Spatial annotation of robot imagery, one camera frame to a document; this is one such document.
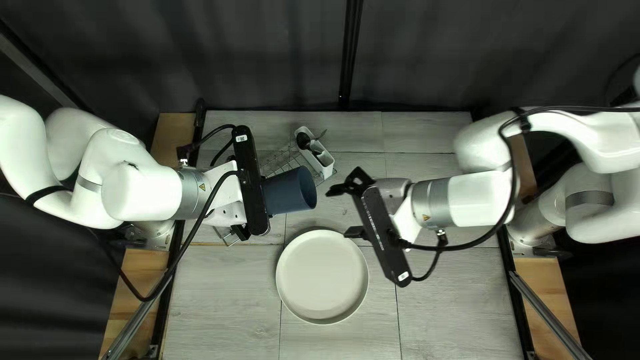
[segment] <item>wooden board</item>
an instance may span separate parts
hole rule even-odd
[[[573,337],[580,341],[556,258],[516,258],[516,271]],[[540,360],[572,360],[564,345],[525,300],[533,347]]]
[[[192,113],[164,113],[160,114],[156,127],[154,142],[151,146],[151,155],[156,161],[165,166],[177,167],[175,148],[191,142],[193,138]],[[151,250],[127,249],[122,269],[125,271],[133,285],[142,292],[147,293],[162,276],[166,268],[168,252]],[[100,357],[111,346],[118,333],[124,328],[131,316],[137,310],[140,301],[129,291],[122,279],[118,280],[111,312],[107,321]],[[156,322],[157,304],[149,312],[140,329],[133,337],[129,346],[120,357],[143,357],[148,350]]]
[[[538,191],[536,176],[533,173],[533,165],[527,151],[527,144],[524,142],[522,135],[516,135],[509,138],[513,153],[515,155],[515,163],[518,169],[518,177],[520,178],[520,197],[533,195]]]

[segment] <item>black cable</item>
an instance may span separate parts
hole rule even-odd
[[[194,151],[195,149],[199,148],[204,142],[206,142],[208,139],[210,139],[212,136],[214,136],[215,134],[219,133],[221,130],[224,129],[233,129],[236,126],[233,124],[224,124],[224,125],[220,125],[218,127],[216,127],[215,129],[209,131],[202,139],[200,139],[197,142],[193,142],[193,143],[189,143],[187,145],[182,145],[182,146],[178,146],[176,148],[176,153],[178,156],[178,160],[181,159],[188,159],[189,158],[189,153],[191,151]]]
[[[213,157],[213,160],[211,160],[211,163],[209,164],[210,167],[215,166],[216,165],[216,161],[220,158],[220,156],[222,156],[222,153],[227,151],[227,149],[231,146],[231,144],[234,143],[234,139],[232,138],[231,140],[229,140],[229,142],[222,148],[220,149],[220,151],[218,151],[218,153]]]
[[[518,184],[517,169],[516,169],[516,164],[513,156],[513,148],[511,147],[511,143],[509,142],[509,140],[506,138],[506,136],[504,136],[503,131],[508,126],[511,126],[520,120],[525,122],[526,118],[531,115],[534,115],[537,113],[544,113],[548,111],[560,111],[560,110],[561,111],[595,111],[595,112],[609,112],[609,113],[640,112],[640,108],[606,108],[602,106],[542,106],[540,108],[534,108],[531,110],[524,111],[523,113],[515,117],[512,117],[511,119],[507,120],[498,128],[498,136],[500,137],[500,139],[502,139],[502,141],[507,146],[507,149],[509,150],[509,157],[511,158],[511,174],[512,174],[511,194],[509,196],[509,201],[507,202],[507,207],[502,213],[502,216],[498,219],[498,222],[496,222],[495,225],[491,229],[489,229],[489,231],[487,231],[484,235],[480,236],[479,238],[473,241],[469,241],[467,243],[459,244],[459,245],[451,245],[446,247],[424,246],[424,245],[412,244],[406,240],[401,239],[401,243],[402,243],[401,246],[403,246],[406,249],[417,249],[417,250],[425,250],[425,251],[457,251],[457,250],[469,249],[491,238],[498,231],[498,229],[500,229],[500,227],[504,225],[504,222],[509,216],[509,212],[511,212],[511,208],[516,202],[516,190],[517,190],[516,188]]]
[[[193,143],[193,148],[197,149],[200,145],[202,145],[205,141],[207,141],[208,139],[210,139],[210,137],[214,136],[216,133],[220,132],[221,130],[224,129],[233,129],[236,126],[233,124],[224,124],[224,125],[220,125],[218,127],[216,127],[215,129],[209,131],[205,136],[202,137],[202,139],[200,139],[199,141]]]
[[[118,262],[116,261],[116,259],[113,257],[111,251],[106,248],[106,244],[103,241],[100,241],[100,238],[95,234],[95,232],[93,230],[91,230],[90,228],[87,227],[87,230],[89,230],[90,233],[93,234],[93,236],[98,239],[98,242],[103,245],[103,248],[105,248],[105,253],[107,254],[107,257],[109,258],[109,260],[111,260],[111,263],[116,267],[116,269],[118,270],[118,274],[120,275],[120,277],[122,278],[122,280],[124,281],[124,283],[127,285],[127,287],[129,288],[129,290],[131,290],[131,292],[133,293],[133,295],[140,301],[145,302],[145,301],[150,301],[155,299],[158,295],[160,295],[160,293],[162,292],[162,284],[167,281],[169,279],[169,277],[171,277],[173,275],[173,273],[175,272],[176,267],[178,266],[178,262],[180,261],[180,259],[182,258],[182,256],[184,255],[185,251],[187,251],[187,247],[189,247],[189,244],[191,243],[191,240],[193,240],[195,234],[198,232],[198,228],[200,227],[200,224],[202,224],[202,221],[204,220],[204,218],[206,217],[207,214],[207,210],[209,209],[209,207],[211,206],[211,203],[213,202],[213,199],[216,197],[216,194],[218,193],[218,190],[220,190],[220,187],[222,186],[222,184],[225,182],[225,180],[232,175],[240,175],[240,171],[228,171],[225,172],[219,179],[218,182],[216,183],[216,186],[213,187],[213,190],[211,190],[211,194],[209,194],[209,197],[207,198],[207,201],[204,204],[204,208],[202,209],[202,211],[200,212],[200,215],[198,215],[198,218],[196,219],[195,224],[193,225],[193,228],[191,228],[191,231],[189,232],[189,234],[187,235],[187,238],[184,240],[184,244],[182,244],[182,247],[180,248],[180,250],[178,251],[178,254],[176,255],[175,259],[173,260],[173,262],[171,263],[170,266],[167,266],[167,269],[164,271],[164,274],[162,276],[162,278],[160,278],[160,281],[158,281],[158,285],[156,286],[156,288],[153,289],[153,291],[151,291],[151,293],[149,293],[147,296],[143,296],[138,289],[136,289],[136,287],[131,283],[131,281],[129,280],[129,278],[126,276],[126,274],[124,273],[124,271],[120,268],[120,265],[118,264]]]
[[[433,256],[433,261],[431,262],[431,266],[429,267],[429,270],[427,270],[426,274],[424,274],[423,276],[420,276],[420,277],[412,277],[411,280],[413,280],[413,281],[422,281],[422,280],[428,278],[429,275],[431,275],[433,270],[436,268],[436,264],[438,263],[438,258],[440,257],[440,254],[442,254],[442,251],[436,251],[435,256]]]

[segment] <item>dish rack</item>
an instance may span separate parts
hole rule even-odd
[[[316,187],[318,187],[325,181],[322,174],[314,170],[313,166],[311,166],[311,164],[309,164],[304,156],[302,156],[300,151],[298,151],[298,147],[294,142],[283,147],[282,149],[277,151],[276,154],[267,157],[264,164],[261,164],[260,166],[260,174],[266,178],[269,178],[300,166],[304,166],[309,169],[311,175],[313,176],[314,184],[316,185]],[[331,176],[334,176],[337,172],[338,170],[336,170],[334,167]],[[214,226],[213,229],[226,246],[231,246],[240,240],[237,239],[232,243],[227,243],[227,238],[233,235],[233,233],[231,232],[231,228]]]

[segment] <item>blue cup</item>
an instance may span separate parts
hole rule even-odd
[[[314,178],[306,167],[263,180],[262,194],[269,215],[315,209],[317,204]]]

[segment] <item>work surface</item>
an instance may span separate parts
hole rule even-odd
[[[319,227],[344,231],[361,224],[353,201],[326,198],[356,166],[373,177],[414,181],[460,174],[452,139],[470,123],[467,113],[283,113],[210,111],[205,133],[225,123],[251,127],[261,159],[305,125],[333,154],[338,174],[322,183],[315,210],[278,215],[267,236],[232,247],[202,227],[184,256],[173,291],[164,359],[521,359],[522,351],[495,238],[444,254],[431,278],[396,288],[384,278],[373,248],[356,240],[369,264],[369,291],[347,320],[310,325],[284,307],[275,266],[286,243]],[[208,165],[229,139],[206,143],[198,165]],[[450,229],[451,244],[486,228]],[[423,231],[418,243],[436,243]],[[416,274],[431,253],[408,255]]]

